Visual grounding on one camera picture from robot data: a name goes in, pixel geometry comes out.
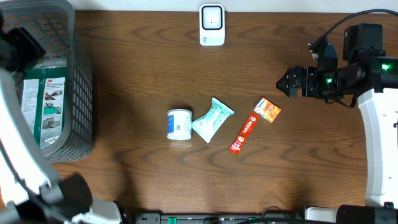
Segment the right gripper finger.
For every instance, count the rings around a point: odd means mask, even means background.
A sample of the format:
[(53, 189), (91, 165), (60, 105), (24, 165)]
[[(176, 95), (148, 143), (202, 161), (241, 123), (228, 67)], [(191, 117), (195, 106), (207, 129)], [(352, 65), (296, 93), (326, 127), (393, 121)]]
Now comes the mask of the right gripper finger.
[(295, 86), (297, 85), (297, 78), (294, 77), (297, 67), (289, 68), (285, 74), (277, 81), (277, 86)]
[(277, 83), (276, 87), (278, 90), (280, 90), (282, 93), (284, 93), (286, 96), (290, 98), (296, 98), (298, 96), (298, 91), (299, 87), (291, 87), (289, 85)]

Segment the orange white small packet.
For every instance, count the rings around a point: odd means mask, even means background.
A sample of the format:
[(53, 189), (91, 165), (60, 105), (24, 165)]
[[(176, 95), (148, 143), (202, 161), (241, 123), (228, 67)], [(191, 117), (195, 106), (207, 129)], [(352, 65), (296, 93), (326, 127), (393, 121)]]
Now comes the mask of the orange white small packet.
[(282, 110), (267, 98), (262, 97), (255, 106), (254, 111), (266, 121), (273, 123)]

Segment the red Nescafe stick sachet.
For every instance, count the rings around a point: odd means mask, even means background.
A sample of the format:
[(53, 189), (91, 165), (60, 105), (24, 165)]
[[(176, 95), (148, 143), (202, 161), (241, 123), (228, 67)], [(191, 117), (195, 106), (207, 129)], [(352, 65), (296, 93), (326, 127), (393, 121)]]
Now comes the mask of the red Nescafe stick sachet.
[(249, 137), (252, 129), (255, 127), (256, 123), (259, 121), (261, 116), (254, 111), (252, 111), (247, 120), (245, 121), (245, 124), (243, 125), (242, 129), (240, 130), (239, 134), (237, 135), (236, 139), (230, 145), (229, 151), (232, 152), (233, 154), (239, 154), (244, 143), (246, 142), (247, 138)]

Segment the teal wet wipes pack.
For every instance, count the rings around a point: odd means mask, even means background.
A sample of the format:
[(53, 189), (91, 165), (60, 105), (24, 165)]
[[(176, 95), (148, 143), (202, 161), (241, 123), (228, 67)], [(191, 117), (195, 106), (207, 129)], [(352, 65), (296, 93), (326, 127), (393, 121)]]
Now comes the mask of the teal wet wipes pack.
[(209, 111), (192, 123), (192, 128), (206, 142), (209, 143), (217, 130), (234, 114), (234, 111), (217, 98), (211, 100)]

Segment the white plastic bottle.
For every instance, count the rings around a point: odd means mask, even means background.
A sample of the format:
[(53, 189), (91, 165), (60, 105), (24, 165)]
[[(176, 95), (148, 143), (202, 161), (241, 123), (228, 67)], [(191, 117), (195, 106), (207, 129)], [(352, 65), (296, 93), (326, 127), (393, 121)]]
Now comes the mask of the white plastic bottle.
[(192, 138), (192, 112), (173, 109), (167, 112), (167, 138), (185, 141)]

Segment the green white instruction package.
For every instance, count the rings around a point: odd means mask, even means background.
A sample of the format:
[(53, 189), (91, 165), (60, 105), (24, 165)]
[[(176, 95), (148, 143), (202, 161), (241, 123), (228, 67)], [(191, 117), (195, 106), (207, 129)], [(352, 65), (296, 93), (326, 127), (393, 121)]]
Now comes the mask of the green white instruction package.
[(65, 67), (35, 68), (22, 81), (22, 114), (41, 149), (62, 133), (66, 75)]

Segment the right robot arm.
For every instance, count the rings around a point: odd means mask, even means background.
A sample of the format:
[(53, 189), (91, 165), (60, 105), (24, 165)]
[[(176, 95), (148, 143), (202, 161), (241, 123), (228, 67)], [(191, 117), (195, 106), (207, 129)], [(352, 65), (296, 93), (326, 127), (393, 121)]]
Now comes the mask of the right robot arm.
[(276, 83), (289, 97), (302, 95), (341, 103), (351, 96), (364, 123), (368, 177), (363, 206), (307, 207), (307, 223), (397, 223), (397, 59), (386, 57), (382, 26), (359, 24), (345, 29), (343, 60), (322, 39), (313, 54), (316, 67), (293, 67)]

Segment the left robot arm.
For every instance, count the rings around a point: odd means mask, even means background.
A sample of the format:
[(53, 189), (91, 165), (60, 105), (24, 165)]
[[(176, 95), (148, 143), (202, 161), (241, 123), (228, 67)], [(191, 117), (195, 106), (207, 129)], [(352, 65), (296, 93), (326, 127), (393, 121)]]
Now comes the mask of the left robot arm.
[(45, 53), (23, 27), (1, 33), (1, 223), (122, 223), (118, 205), (92, 196), (82, 175), (60, 179), (26, 123), (12, 74)]

